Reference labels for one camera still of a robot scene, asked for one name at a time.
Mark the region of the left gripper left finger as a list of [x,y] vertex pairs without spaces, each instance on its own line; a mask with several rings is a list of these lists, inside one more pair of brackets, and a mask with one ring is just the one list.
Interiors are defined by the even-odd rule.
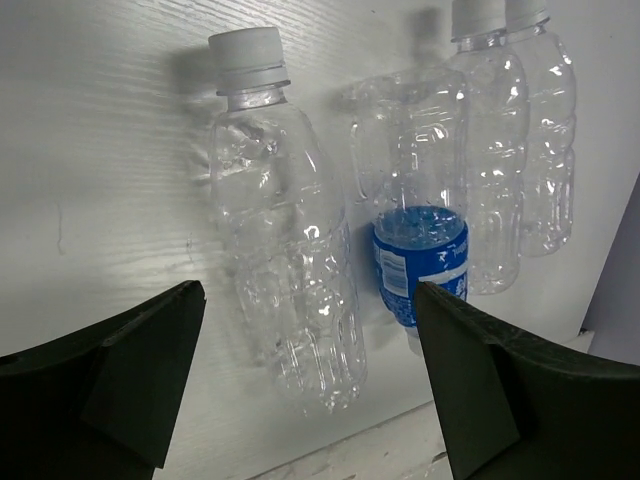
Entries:
[[4,479],[150,479],[165,465],[201,331],[196,280],[1,359]]

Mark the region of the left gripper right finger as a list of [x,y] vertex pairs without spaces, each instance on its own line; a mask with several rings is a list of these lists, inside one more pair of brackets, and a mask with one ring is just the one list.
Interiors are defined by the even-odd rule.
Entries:
[[431,282],[417,328],[456,479],[635,479],[639,369],[553,343]]

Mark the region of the clear ribbed bottle white cap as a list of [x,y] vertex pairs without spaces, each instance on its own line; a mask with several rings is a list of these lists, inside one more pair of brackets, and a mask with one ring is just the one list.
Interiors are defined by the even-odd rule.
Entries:
[[564,44],[547,29],[546,2],[507,1],[505,15],[507,43],[525,70],[530,104],[521,253],[542,257],[572,233],[577,82]]

